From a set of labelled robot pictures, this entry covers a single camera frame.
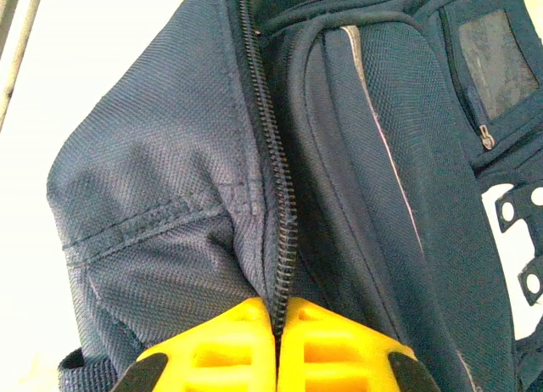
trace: metal pole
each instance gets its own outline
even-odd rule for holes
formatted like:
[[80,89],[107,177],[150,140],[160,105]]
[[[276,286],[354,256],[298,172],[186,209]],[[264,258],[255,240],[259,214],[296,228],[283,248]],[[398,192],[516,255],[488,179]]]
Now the metal pole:
[[8,39],[9,28],[15,16],[19,0],[0,0],[0,57]]
[[11,95],[14,92],[15,82],[17,81],[17,75],[19,74],[20,64],[23,61],[25,56],[26,44],[31,35],[32,25],[34,24],[34,19],[36,18],[37,9],[40,5],[40,0],[31,0],[26,11],[25,22],[21,28],[19,41],[17,43],[17,48],[15,49],[15,54],[11,62],[11,67],[9,68],[8,79],[6,85],[2,91],[2,96],[0,96],[0,131],[2,130],[3,120],[6,117],[6,112],[8,111],[9,101]]

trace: white background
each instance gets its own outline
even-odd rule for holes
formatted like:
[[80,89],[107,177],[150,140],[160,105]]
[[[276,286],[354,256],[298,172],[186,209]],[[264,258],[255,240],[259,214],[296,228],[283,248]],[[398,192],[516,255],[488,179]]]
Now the white background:
[[[0,391],[55,391],[56,366],[79,347],[48,170],[180,2],[42,0],[0,133]],[[526,3],[543,35],[543,0]]]

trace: stitching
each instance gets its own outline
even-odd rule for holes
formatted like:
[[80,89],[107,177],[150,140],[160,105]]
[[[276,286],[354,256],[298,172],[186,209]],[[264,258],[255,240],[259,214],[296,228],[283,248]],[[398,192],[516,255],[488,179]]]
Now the stitching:
[[[96,252],[86,258],[82,258],[81,261],[77,261],[77,262],[73,262],[73,263],[67,263],[67,266],[68,267],[71,267],[71,268],[76,268],[78,266],[84,266],[84,265],[89,265],[93,262],[96,262],[98,260],[101,260],[102,258],[106,257],[106,256],[109,256],[110,254],[112,253],[116,253],[116,252],[120,252],[122,251],[123,249],[129,247],[129,246],[132,246],[133,244],[138,244],[139,242],[141,242],[143,239],[149,239],[149,238],[152,238],[154,236],[158,236],[162,233],[165,233],[167,231],[171,231],[173,228],[171,229],[168,229],[166,230],[165,232],[157,232],[155,234],[151,234],[149,235],[148,237],[146,238],[142,238],[143,234],[146,233],[146,231],[150,231],[152,229],[157,229],[159,227],[162,227],[168,223],[172,223],[172,222],[175,222],[176,220],[179,220],[183,217],[189,217],[190,215],[196,215],[202,211],[205,211],[205,210],[209,210],[209,211],[212,211],[214,208],[218,208],[220,207],[220,204],[215,204],[213,205],[212,207],[209,207],[209,208],[200,208],[200,209],[197,209],[195,210],[194,212],[191,212],[191,213],[176,213],[176,214],[172,214],[170,216],[168,216],[167,218],[164,218],[162,220],[159,220],[159,221],[155,221],[155,222],[152,222],[150,224],[148,224],[147,226],[144,226],[144,227],[140,227],[136,230],[132,230],[131,232],[120,232],[120,235],[122,236],[122,240],[120,241],[117,241],[115,242],[114,244],[108,246],[106,249],[102,249],[100,250],[99,252]],[[190,222],[194,222],[194,221],[201,221],[203,219],[206,219],[206,218],[216,218],[217,216],[224,216],[224,215],[216,215],[216,216],[201,216],[200,218],[194,218],[193,220],[191,220]]]
[[[216,184],[216,186],[217,186],[218,188],[220,188],[220,187],[227,187],[227,188],[229,188],[229,187],[236,187],[236,186],[239,186],[239,185],[243,185],[243,184],[242,184],[242,183],[240,184],[240,183],[238,183],[238,182],[235,182],[235,183],[218,183],[218,184]],[[166,201],[165,203],[157,203],[157,204],[154,204],[154,205],[152,205],[151,207],[149,207],[149,208],[147,208],[147,209],[145,209],[145,210],[143,210],[143,211],[138,211],[136,214],[132,214],[131,216],[128,216],[127,218],[124,218],[124,219],[122,219],[122,220],[120,220],[120,221],[114,222],[114,223],[112,223],[112,224],[110,224],[110,225],[108,225],[108,226],[106,226],[106,227],[100,229],[99,231],[96,231],[96,232],[94,232],[94,233],[91,233],[91,234],[87,235],[86,237],[76,239],[75,241],[73,241],[73,242],[71,242],[71,243],[69,243],[69,244],[64,245],[64,246],[62,247],[62,249],[63,249],[63,250],[67,250],[67,249],[69,249],[69,248],[71,248],[71,247],[73,247],[73,246],[75,246],[75,245],[77,245],[77,244],[80,244],[81,242],[85,242],[85,241],[87,241],[87,240],[90,239],[90,238],[96,237],[96,236],[98,236],[100,233],[104,233],[104,232],[108,231],[108,230],[111,229],[111,228],[118,227],[119,225],[121,225],[121,224],[123,224],[123,223],[125,223],[125,222],[128,222],[128,221],[130,221],[130,220],[133,220],[133,219],[135,219],[135,218],[137,218],[137,217],[139,217],[139,216],[143,216],[144,214],[150,213],[151,211],[157,210],[158,208],[166,207],[166,206],[170,205],[171,203],[173,203],[174,201],[181,200],[181,201],[187,202],[187,200],[192,199],[192,198],[193,198],[194,196],[196,196],[196,195],[199,195],[199,194],[204,193],[204,192],[206,192],[206,191],[211,192],[212,188],[213,188],[212,186],[209,186],[209,187],[204,188],[204,189],[202,189],[202,190],[200,190],[200,191],[189,192],[188,195],[187,195],[187,196],[184,196],[184,197],[182,197],[182,196],[177,196],[177,197],[174,197],[174,198],[172,198],[172,199],[169,199],[169,200]]]
[[523,165],[525,165],[529,161],[534,160],[535,158],[539,157],[541,152],[543,152],[543,148],[537,149],[535,153],[531,154],[526,160],[524,160],[522,163],[520,163],[520,165],[518,165],[515,168],[520,169]]
[[[220,1],[224,2],[224,0],[213,0],[213,2],[216,2],[216,3],[213,3],[213,4],[215,5],[214,7],[215,7],[216,14],[218,16],[219,15],[224,16],[225,12],[224,12],[224,10],[221,10]],[[218,51],[221,52],[221,56],[223,58],[223,64],[225,65],[225,68],[229,69],[230,65],[228,65],[229,64],[228,59],[227,59],[228,56],[227,56],[227,51],[226,51],[225,46],[228,43],[228,45],[231,46],[231,49],[235,49],[235,47],[231,44],[232,34],[227,34],[228,29],[226,27],[224,27],[224,26],[219,25],[218,28],[221,30],[222,39],[225,41],[224,44],[221,43],[221,42],[217,43]],[[230,93],[231,93],[232,97],[235,98],[236,93],[235,93],[235,88],[234,88],[234,82],[238,78],[234,75],[233,71],[228,70],[227,71],[227,79],[228,79],[228,88],[230,90]],[[247,112],[247,109],[244,107],[243,104],[241,104],[237,99],[232,100],[232,111],[233,111],[233,113],[238,114],[238,120],[239,120],[238,127],[237,127],[237,129],[238,129],[237,140],[238,140],[238,144],[242,148],[242,159],[238,163],[238,167],[239,167],[239,170],[242,173],[242,178],[243,178],[242,185],[244,186],[243,190],[244,190],[244,193],[245,193],[245,195],[247,196],[247,198],[249,200],[247,202],[243,202],[242,204],[239,204],[238,206],[240,207],[239,211],[241,213],[243,213],[244,206],[246,204],[249,204],[249,215],[250,215],[250,217],[251,217],[251,219],[253,221],[258,222],[259,219],[256,218],[257,217],[256,209],[257,209],[257,207],[259,207],[259,204],[256,204],[256,202],[253,200],[254,188],[250,184],[251,179],[249,179],[248,176],[247,176],[247,170],[249,169],[248,166],[247,166],[247,148],[246,148],[246,145],[244,144],[244,140],[241,138],[241,136],[246,136],[247,135],[247,132],[244,131],[244,129],[242,128],[242,125],[241,125],[241,120],[244,120],[245,116],[247,116],[247,119],[249,119],[249,130],[252,131],[253,129],[252,129],[252,126],[250,125],[250,115]],[[260,180],[260,181],[257,181],[257,182],[260,184],[260,187],[263,190],[262,195],[265,197],[266,195],[265,195],[265,188],[263,186],[263,181]],[[265,215],[266,215],[266,210],[264,210],[264,216],[262,218],[263,220],[266,219]],[[265,239],[262,237],[262,235],[260,235],[261,241],[257,241],[257,238],[259,237],[258,229],[259,228],[256,227],[256,228],[253,228],[253,229],[250,230],[251,231],[251,238],[249,240],[253,244],[252,253],[253,253],[253,255],[257,255],[258,248],[260,248],[260,254],[261,254],[261,258],[260,258],[261,267],[260,267],[260,269],[258,269],[258,268],[254,269],[253,273],[261,280],[261,282],[263,284],[262,288],[264,289],[264,291],[266,293],[269,293],[268,288],[267,288],[266,274],[264,272],[265,267],[266,267],[266,263],[264,261],[263,244],[264,244]],[[265,230],[266,230],[266,224],[263,223],[262,224],[262,234],[265,233]]]

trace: yellow plastic part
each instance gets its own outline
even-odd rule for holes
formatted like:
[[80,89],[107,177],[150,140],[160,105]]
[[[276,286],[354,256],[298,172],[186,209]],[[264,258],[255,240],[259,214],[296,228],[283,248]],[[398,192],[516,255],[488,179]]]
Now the yellow plastic part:
[[292,298],[281,341],[278,392],[400,392],[388,354],[413,351],[318,305]]
[[153,392],[274,392],[275,341],[260,298],[231,310],[143,352],[168,363]]

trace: zipper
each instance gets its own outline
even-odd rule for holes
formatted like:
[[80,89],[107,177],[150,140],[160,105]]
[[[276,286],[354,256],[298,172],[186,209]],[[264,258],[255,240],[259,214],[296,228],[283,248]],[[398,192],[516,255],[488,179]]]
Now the zipper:
[[470,86],[464,90],[462,87],[460,76],[456,69],[454,48],[452,47],[451,26],[445,8],[439,9],[439,18],[443,28],[445,52],[449,65],[449,72],[451,73],[452,85],[455,88],[460,105],[466,114],[467,121],[470,123],[473,131],[479,135],[483,147],[487,150],[491,150],[495,146],[495,140],[489,132],[489,116],[486,114],[486,110],[484,110],[483,102],[481,101],[477,89]]
[[270,317],[273,333],[276,337],[277,350],[287,315],[288,297],[294,280],[294,264],[298,251],[298,222],[294,189],[288,168],[283,143],[279,135],[277,120],[273,113],[272,100],[266,84],[266,74],[257,39],[249,0],[238,0],[241,28],[244,38],[244,50],[249,63],[249,71],[260,123],[266,138],[274,176],[274,190],[277,195],[277,268],[275,283],[270,303]]

